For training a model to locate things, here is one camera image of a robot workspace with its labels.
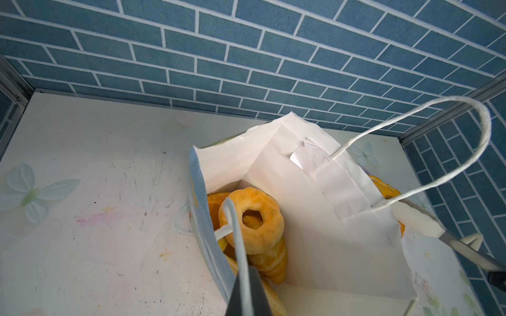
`blue butterfly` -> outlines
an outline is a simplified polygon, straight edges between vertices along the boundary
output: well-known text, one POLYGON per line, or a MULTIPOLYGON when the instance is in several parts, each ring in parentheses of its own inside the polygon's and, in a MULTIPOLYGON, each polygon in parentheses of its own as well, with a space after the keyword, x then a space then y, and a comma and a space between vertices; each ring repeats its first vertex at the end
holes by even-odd
POLYGON ((15 192, 0 194, 0 211, 25 206, 26 218, 34 224, 42 223, 49 214, 49 207, 43 200, 64 199, 74 191, 79 182, 76 179, 68 179, 37 189, 33 169, 22 163, 7 178, 7 185, 15 192))

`paper bag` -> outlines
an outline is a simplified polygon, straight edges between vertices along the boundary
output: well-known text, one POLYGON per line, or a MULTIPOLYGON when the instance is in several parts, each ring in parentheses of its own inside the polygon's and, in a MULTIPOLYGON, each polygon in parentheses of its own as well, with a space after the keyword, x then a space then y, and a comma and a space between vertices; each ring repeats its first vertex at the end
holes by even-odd
POLYGON ((293 113, 226 142, 190 151, 194 233, 228 302, 235 277, 221 252, 207 194, 258 188, 285 220, 286 280, 275 290, 291 316, 403 315, 416 292, 401 248, 399 224, 369 177, 319 126, 293 113))

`white table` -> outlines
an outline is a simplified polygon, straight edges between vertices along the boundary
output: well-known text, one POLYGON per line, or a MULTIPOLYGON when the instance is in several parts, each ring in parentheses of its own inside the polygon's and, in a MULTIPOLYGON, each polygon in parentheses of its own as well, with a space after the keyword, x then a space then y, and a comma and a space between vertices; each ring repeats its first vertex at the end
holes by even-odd
MULTIPOLYGON (((224 315, 194 237, 174 229, 188 201, 188 149, 264 121, 197 113, 184 127, 176 113, 33 96, 0 164, 0 193, 20 163, 33 169, 36 188, 71 178, 80 184, 48 202, 41 224, 31 224, 21 206, 0 213, 0 315, 224 315)), ((356 135, 327 132, 340 143, 356 135)), ((356 145, 366 143, 379 162, 366 166, 371 174, 402 192, 419 186, 396 138, 369 135, 356 145)), ((442 307, 449 316, 453 307, 473 315, 463 294, 476 299, 450 248, 409 229, 403 247, 420 296, 411 315, 423 307, 434 316, 446 316, 442 307)))

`tabletop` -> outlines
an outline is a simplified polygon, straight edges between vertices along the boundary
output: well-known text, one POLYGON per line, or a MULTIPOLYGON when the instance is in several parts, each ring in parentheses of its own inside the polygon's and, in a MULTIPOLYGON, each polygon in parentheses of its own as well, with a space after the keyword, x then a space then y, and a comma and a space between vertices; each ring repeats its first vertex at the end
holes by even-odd
MULTIPOLYGON (((35 93, 0 163, 0 315, 224 315, 184 217, 188 150, 262 123, 35 93)), ((396 138, 349 152, 401 192, 419 186, 396 138)), ((410 229, 402 244, 410 315, 482 315, 448 246, 410 229)))

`donut hole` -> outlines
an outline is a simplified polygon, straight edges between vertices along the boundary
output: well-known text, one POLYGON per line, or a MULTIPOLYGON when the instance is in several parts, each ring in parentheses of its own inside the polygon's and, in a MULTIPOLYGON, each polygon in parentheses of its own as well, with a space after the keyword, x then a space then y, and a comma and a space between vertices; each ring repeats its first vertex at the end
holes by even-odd
POLYGON ((257 230, 264 224, 260 212, 248 209, 242 213, 242 223, 251 229, 257 230))

